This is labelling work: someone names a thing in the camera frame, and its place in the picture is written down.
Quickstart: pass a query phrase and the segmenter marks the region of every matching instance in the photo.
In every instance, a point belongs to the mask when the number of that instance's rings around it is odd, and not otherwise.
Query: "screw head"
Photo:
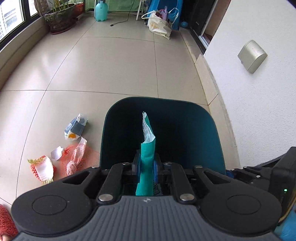
[[[180,195],[180,199],[182,201],[192,201],[194,199],[194,196],[190,193],[184,193],[184,194]]]
[[[111,201],[113,199],[113,196],[111,194],[102,194],[99,196],[99,200],[102,202]]]

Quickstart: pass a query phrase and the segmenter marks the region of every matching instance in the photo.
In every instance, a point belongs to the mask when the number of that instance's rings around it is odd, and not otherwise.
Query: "white shopping bag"
[[[151,32],[158,34],[160,36],[163,36],[167,39],[170,39],[170,33],[172,32],[171,26],[174,24],[175,20],[179,16],[179,10],[177,8],[173,8],[171,11],[173,11],[174,9],[176,9],[176,11],[178,11],[178,13],[176,14],[174,21],[170,25],[167,21],[156,16],[156,11],[151,11],[151,12],[145,13],[141,18],[148,19],[148,27]]]

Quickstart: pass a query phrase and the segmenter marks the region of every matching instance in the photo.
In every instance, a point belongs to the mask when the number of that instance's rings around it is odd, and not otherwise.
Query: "black cable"
[[[122,22],[113,23],[113,24],[110,25],[110,27],[114,26],[115,24],[118,24],[118,23],[124,23],[124,22],[127,22],[127,21],[128,21],[128,19],[125,20],[125,21],[122,21]]]

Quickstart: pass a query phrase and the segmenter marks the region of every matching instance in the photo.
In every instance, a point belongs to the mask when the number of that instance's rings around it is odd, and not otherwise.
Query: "window frame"
[[[3,39],[0,40],[0,51],[15,37],[17,36],[22,30],[28,27],[32,22],[40,18],[39,14],[36,13],[33,16],[30,14],[29,8],[29,0],[21,0],[22,5],[22,14],[24,17],[24,21],[15,27],[12,31],[10,31]]]

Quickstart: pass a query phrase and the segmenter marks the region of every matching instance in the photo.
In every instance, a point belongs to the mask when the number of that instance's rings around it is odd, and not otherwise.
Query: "dark green trash bin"
[[[133,161],[144,141],[143,111],[156,136],[155,151],[162,162],[176,162],[184,169],[201,165],[225,173],[217,129],[204,108],[191,102],[146,97],[125,98],[109,109],[101,145],[103,169]]]

